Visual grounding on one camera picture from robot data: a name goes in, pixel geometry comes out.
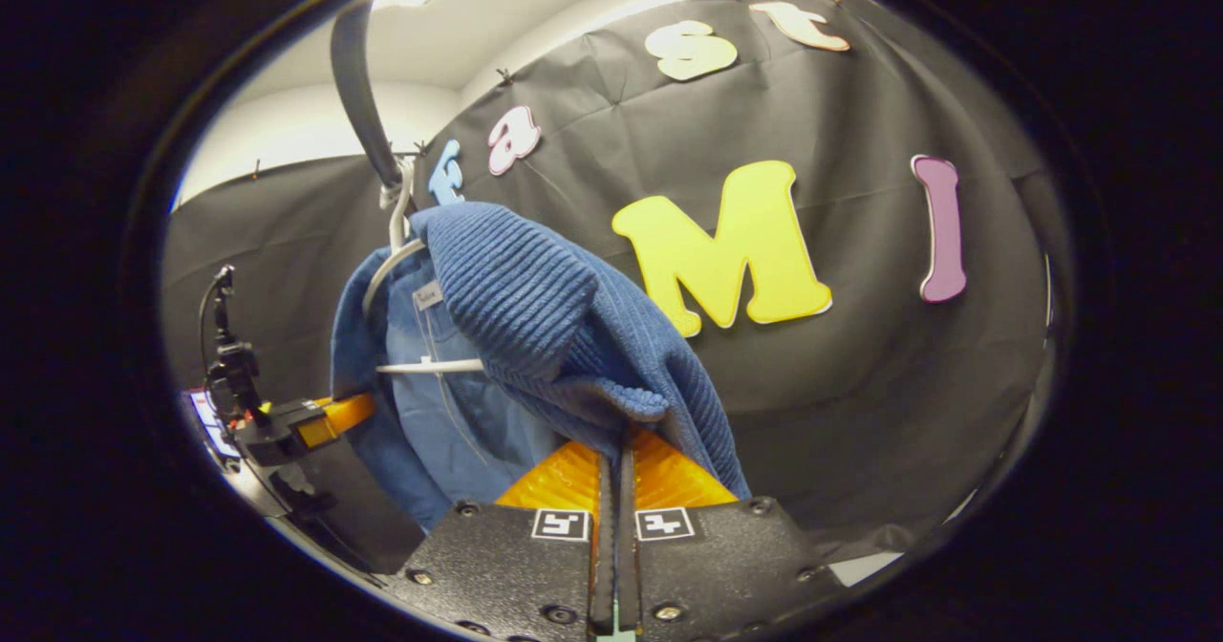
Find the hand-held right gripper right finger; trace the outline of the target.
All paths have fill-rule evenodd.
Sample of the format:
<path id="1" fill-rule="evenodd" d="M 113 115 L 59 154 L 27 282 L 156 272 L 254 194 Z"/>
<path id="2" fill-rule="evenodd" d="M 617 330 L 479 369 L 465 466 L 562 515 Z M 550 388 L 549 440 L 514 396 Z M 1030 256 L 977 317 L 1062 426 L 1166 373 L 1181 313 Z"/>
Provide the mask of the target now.
<path id="1" fill-rule="evenodd" d="M 764 640 L 845 585 L 770 496 L 737 500 L 645 428 L 616 476 L 616 630 L 636 640 Z"/>

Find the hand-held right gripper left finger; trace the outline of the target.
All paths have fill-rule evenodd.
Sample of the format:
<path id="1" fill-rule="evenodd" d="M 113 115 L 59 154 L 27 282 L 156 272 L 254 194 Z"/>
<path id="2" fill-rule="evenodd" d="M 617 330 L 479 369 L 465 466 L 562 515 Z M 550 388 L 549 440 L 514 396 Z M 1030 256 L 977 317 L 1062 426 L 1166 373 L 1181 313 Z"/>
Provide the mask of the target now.
<path id="1" fill-rule="evenodd" d="M 404 567 L 408 611 L 505 641 L 612 633 L 609 461 L 564 443 L 494 503 L 455 503 Z"/>

